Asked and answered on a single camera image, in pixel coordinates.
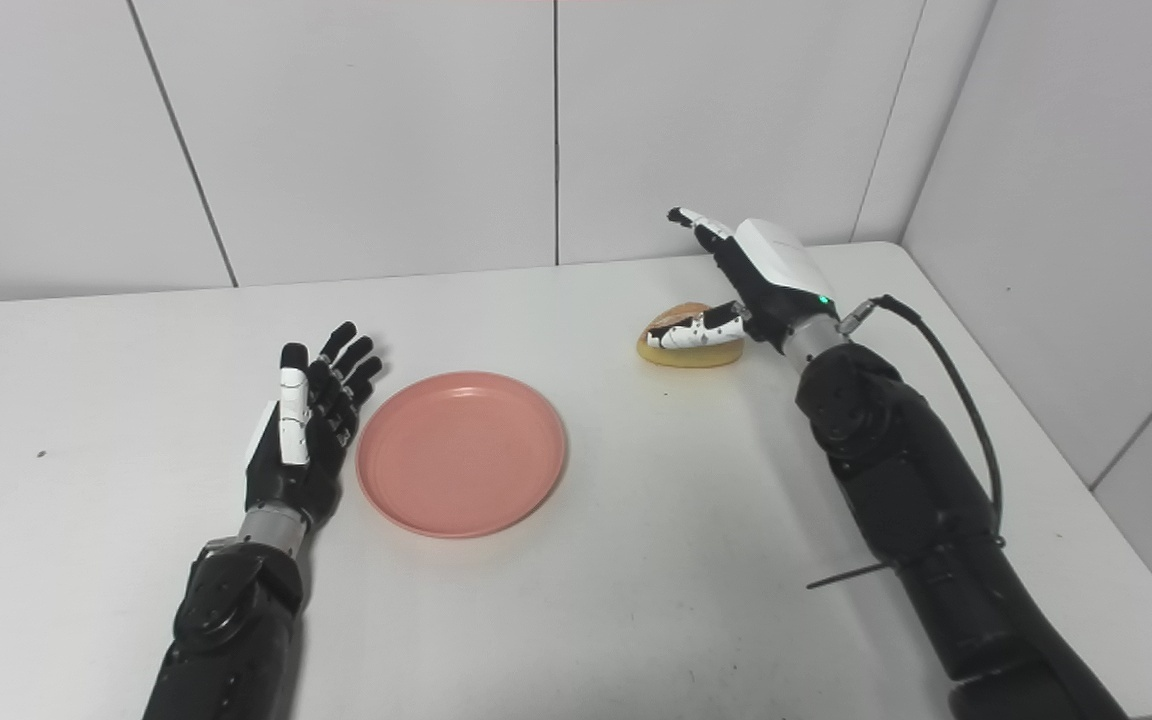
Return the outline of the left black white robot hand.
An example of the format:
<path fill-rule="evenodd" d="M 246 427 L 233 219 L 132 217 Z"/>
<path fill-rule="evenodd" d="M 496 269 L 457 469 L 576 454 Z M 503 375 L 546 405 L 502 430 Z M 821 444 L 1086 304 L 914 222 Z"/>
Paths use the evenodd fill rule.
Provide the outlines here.
<path fill-rule="evenodd" d="M 342 497 L 340 473 L 361 429 L 361 407 L 382 367 L 372 338 L 355 323 L 338 325 L 321 350 L 285 344 L 279 392 L 247 461 L 248 510 L 280 503 L 314 529 L 332 518 Z M 291 410 L 282 410 L 291 397 Z"/>

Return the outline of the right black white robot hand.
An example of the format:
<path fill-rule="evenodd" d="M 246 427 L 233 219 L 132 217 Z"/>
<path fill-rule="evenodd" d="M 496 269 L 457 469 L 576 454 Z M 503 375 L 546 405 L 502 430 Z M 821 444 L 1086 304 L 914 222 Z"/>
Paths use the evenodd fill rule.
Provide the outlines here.
<path fill-rule="evenodd" d="M 679 354 L 750 340 L 805 367 L 846 344 L 835 291 L 803 243 L 780 225 L 746 219 L 732 229 L 689 209 L 669 209 L 667 218 L 692 232 L 737 297 L 668 314 L 646 328 L 649 348 Z"/>

